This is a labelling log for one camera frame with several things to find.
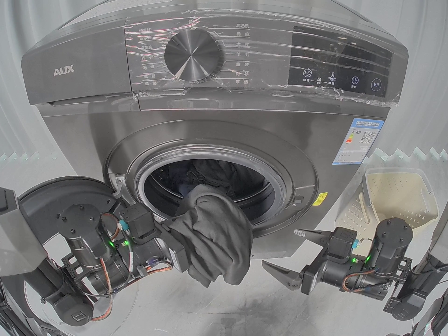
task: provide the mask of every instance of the machine top panel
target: machine top panel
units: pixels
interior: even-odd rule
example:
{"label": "machine top panel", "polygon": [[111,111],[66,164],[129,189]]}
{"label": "machine top panel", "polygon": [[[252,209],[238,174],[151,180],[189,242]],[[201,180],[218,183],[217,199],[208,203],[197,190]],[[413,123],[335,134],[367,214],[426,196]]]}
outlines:
{"label": "machine top panel", "polygon": [[218,88],[389,107],[407,61],[394,37],[333,0],[108,0],[38,42],[22,70],[31,104]]}

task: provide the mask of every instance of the qr code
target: qr code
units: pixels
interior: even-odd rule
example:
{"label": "qr code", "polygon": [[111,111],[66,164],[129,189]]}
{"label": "qr code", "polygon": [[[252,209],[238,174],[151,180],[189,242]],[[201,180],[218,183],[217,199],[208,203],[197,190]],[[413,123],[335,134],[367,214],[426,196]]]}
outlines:
{"label": "qr code", "polygon": [[359,143],[372,143],[372,141],[375,139],[377,133],[378,133],[377,131],[374,131],[374,132],[366,131],[366,132],[364,132],[364,134],[362,135],[361,140],[359,141]]}

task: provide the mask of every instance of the plastic wrap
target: plastic wrap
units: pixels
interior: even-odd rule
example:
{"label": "plastic wrap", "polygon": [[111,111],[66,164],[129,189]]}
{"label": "plastic wrap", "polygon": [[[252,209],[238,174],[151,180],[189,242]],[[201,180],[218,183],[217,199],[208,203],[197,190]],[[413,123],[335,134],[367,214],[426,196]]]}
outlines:
{"label": "plastic wrap", "polygon": [[[189,10],[150,15],[144,21],[129,18],[125,35],[132,90],[145,99],[194,98],[198,89],[218,88],[282,99],[305,94],[396,105],[407,50],[356,17],[352,28],[309,17],[241,10]],[[167,43],[189,29],[208,32],[219,46],[218,65],[200,81],[177,78],[165,63]]]}

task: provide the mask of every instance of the aux logo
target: aux logo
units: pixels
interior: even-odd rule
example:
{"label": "aux logo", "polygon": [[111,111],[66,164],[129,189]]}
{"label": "aux logo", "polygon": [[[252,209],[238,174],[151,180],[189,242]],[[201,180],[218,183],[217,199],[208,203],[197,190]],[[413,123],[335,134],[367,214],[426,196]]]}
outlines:
{"label": "aux logo", "polygon": [[55,69],[55,74],[53,75],[53,77],[57,75],[65,75],[68,74],[69,72],[75,72],[73,70],[72,64],[70,66],[65,66],[64,68],[61,67],[60,69]]}

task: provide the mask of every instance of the silver knob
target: silver knob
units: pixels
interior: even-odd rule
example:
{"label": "silver knob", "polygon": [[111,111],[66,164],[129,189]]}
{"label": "silver knob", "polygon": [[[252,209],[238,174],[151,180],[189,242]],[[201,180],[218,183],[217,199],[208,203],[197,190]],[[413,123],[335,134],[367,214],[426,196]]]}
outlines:
{"label": "silver knob", "polygon": [[220,49],[204,30],[183,30],[174,35],[165,47],[168,70],[184,81],[199,81],[218,67]]}

